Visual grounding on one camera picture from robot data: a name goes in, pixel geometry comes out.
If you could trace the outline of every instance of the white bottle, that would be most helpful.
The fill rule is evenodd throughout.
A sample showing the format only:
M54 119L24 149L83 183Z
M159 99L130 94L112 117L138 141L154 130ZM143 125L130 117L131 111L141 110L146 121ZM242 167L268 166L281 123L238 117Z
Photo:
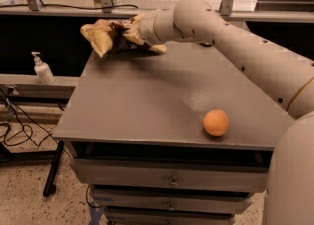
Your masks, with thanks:
M41 82L43 84L52 84L55 82L55 77L53 76L50 67L48 64L42 62L39 52L31 52L31 54L34 56L35 61L35 71L38 74Z

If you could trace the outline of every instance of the floor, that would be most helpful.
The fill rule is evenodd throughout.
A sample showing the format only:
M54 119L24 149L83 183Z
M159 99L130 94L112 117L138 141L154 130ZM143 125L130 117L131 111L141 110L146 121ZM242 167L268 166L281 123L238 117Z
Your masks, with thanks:
M47 2L72 2L73 5L92 5L92 0L47 0ZM124 3L135 3L142 6L156 7L171 6L177 0L122 0ZM214 6L219 6L220 0L211 0ZM43 127L53 132L54 126L62 114L58 107L27 107L23 109L34 119L42 123ZM0 117L3 122L6 118L6 110L0 105ZM36 142L46 136L46 132L30 123L34 129L33 138ZM17 122L12 122L12 130L9 135L18 132L21 126ZM0 126L0 136L5 132ZM9 143L23 141L26 135L18 134ZM30 141L16 146L9 147L12 152L37 151L54 149L56 143L52 139L47 139L41 146L36 148ZM91 223L93 219L90 208L86 203L87 185L82 184L75 176L69 166L70 158L67 153L62 154L61 166L59 168L55 184L57 191L54 195L44 197L42 192L45 186L50 165L0 165L0 224L20 225L20 224L97 224ZM260 225L263 213L264 193L253 196L253 204L242 215L237 215L235 225ZM106 224L106 218L101 217L99 224Z

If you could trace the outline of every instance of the black metal leg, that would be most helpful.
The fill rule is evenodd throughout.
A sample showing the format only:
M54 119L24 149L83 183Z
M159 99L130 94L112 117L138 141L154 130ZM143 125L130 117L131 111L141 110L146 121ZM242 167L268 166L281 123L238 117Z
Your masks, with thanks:
M60 162L60 157L62 154L62 150L63 150L63 142L59 141L58 143L58 147L55 153L55 156L53 158L51 167L50 167L50 171L49 171L49 175L48 175L48 179L46 182L46 186L45 189L43 191L43 195L45 197L48 197L50 194L54 194L56 192L56 185L54 185L54 180L58 171L58 167L59 167L59 162Z

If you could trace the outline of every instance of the gray table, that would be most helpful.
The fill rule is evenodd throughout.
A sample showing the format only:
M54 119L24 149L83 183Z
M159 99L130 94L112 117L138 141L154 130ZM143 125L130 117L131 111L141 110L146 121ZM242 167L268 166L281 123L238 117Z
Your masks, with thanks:
M63 141L272 150L293 119L214 48L168 43L164 55L92 55L54 137ZM223 109L230 127L205 133Z

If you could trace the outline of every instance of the crumpled bag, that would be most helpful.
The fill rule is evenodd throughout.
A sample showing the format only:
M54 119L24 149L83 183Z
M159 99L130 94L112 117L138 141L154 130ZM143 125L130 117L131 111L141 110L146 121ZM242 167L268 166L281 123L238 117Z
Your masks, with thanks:
M124 21L99 19L94 24L83 25L81 34L90 42L100 57L106 53L124 50L147 50L158 54L166 52L165 45L150 46L141 40L138 25L145 14Z

